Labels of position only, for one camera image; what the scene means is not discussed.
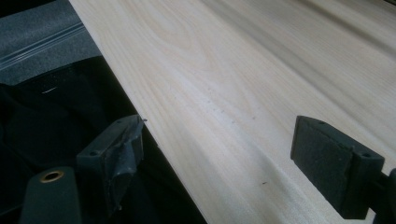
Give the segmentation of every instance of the wooden board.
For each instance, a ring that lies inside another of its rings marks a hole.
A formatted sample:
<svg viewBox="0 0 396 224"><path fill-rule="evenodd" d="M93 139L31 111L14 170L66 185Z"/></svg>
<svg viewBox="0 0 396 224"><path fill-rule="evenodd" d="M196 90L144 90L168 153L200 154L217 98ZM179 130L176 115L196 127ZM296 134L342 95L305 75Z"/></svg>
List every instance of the wooden board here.
<svg viewBox="0 0 396 224"><path fill-rule="evenodd" d="M396 167L396 9L70 0L209 223L345 221L290 159L297 115Z"/></svg>

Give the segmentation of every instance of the metal ring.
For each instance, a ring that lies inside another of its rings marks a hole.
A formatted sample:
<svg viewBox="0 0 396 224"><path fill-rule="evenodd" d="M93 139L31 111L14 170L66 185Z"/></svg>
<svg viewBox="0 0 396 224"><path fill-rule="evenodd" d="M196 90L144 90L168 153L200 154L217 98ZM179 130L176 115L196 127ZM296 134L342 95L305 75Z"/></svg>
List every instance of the metal ring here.
<svg viewBox="0 0 396 224"><path fill-rule="evenodd" d="M40 182L44 183L44 184L50 183L50 182L53 182L53 181L56 181L56 180L62 178L62 176L64 176L63 171L52 171L52 172L49 172L49 173L41 176Z"/></svg>

